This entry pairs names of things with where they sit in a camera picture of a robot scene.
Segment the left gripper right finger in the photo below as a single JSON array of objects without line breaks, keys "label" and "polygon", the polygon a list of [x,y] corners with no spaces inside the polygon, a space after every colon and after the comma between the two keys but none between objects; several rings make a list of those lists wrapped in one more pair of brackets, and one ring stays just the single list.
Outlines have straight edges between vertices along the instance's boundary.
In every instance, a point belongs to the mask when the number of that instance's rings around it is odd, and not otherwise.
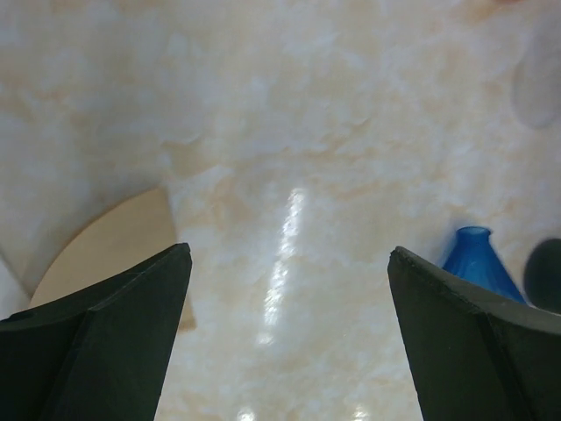
[{"label": "left gripper right finger", "polygon": [[466,282],[401,246],[387,267],[425,420],[558,420],[560,316]]}]

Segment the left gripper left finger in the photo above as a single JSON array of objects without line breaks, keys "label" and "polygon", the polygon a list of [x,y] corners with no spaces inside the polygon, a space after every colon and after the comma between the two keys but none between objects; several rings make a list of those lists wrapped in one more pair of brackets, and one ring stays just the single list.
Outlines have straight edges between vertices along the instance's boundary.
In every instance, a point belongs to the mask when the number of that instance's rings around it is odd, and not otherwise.
[{"label": "left gripper left finger", "polygon": [[185,243],[1,323],[4,420],[151,420],[188,291]]}]

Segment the brown paper coffee filter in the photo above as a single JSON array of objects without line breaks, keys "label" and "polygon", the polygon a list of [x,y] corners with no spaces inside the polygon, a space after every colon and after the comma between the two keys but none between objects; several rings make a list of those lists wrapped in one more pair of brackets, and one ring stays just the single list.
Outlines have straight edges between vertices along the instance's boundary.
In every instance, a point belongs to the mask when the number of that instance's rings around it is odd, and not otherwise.
[{"label": "brown paper coffee filter", "polygon": [[196,321],[190,247],[176,240],[163,189],[128,199],[89,224],[54,260],[28,310],[1,323],[4,343],[132,350],[167,360]]}]

